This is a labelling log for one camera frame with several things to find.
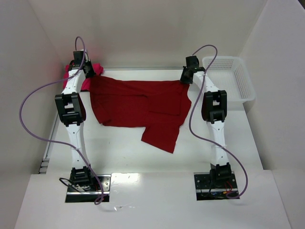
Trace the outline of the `dark red t-shirt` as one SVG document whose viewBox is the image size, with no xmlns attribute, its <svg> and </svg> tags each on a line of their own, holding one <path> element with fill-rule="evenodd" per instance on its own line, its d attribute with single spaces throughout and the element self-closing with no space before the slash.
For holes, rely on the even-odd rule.
<svg viewBox="0 0 305 229">
<path fill-rule="evenodd" d="M 178 80 L 122 81 L 95 76 L 89 92 L 99 124 L 143 127 L 143 142 L 173 153 L 192 104 L 188 90 L 189 85 Z"/>
</svg>

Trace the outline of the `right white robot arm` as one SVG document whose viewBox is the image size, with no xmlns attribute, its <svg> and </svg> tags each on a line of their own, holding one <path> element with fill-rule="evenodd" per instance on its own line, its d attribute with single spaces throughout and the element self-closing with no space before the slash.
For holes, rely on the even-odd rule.
<svg viewBox="0 0 305 229">
<path fill-rule="evenodd" d="M 213 159 L 210 169 L 210 182 L 215 188 L 224 185 L 232 175 L 231 165 L 225 151 L 224 124 L 227 116 L 227 92 L 220 90 L 199 66 L 196 56 L 186 57 L 186 65 L 180 81 L 184 84 L 195 83 L 203 96 L 201 115 L 206 122 L 213 146 Z"/>
</svg>

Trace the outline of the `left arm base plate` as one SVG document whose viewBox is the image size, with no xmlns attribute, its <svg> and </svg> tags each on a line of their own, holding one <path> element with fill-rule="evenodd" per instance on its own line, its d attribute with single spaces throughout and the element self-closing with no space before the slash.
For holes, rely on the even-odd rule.
<svg viewBox="0 0 305 229">
<path fill-rule="evenodd" d="M 102 184 L 102 202 L 109 202 L 111 189 L 111 174 L 98 175 Z M 101 187 L 97 181 L 90 185 L 78 185 L 71 183 L 70 179 L 60 178 L 61 182 L 67 187 L 65 203 L 94 203 L 102 194 Z"/>
</svg>

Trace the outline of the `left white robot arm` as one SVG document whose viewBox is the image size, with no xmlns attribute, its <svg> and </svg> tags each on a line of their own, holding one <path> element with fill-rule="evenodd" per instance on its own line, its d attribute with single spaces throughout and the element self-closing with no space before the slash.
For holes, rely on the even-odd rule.
<svg viewBox="0 0 305 229">
<path fill-rule="evenodd" d="M 64 89 L 55 96 L 55 104 L 71 144 L 72 169 L 69 182 L 72 189 L 82 192 L 89 191 L 95 183 L 85 149 L 83 128 L 86 111 L 80 96 L 84 80 L 93 76 L 94 71 L 85 50 L 74 51 L 73 57 Z"/>
</svg>

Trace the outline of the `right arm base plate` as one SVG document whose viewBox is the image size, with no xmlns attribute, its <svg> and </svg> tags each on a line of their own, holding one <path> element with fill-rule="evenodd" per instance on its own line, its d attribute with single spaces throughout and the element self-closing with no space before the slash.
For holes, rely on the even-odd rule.
<svg viewBox="0 0 305 229">
<path fill-rule="evenodd" d="M 196 199 L 201 200 L 225 200 L 239 195 L 235 174 L 225 181 L 212 181 L 209 173 L 194 173 Z"/>
</svg>

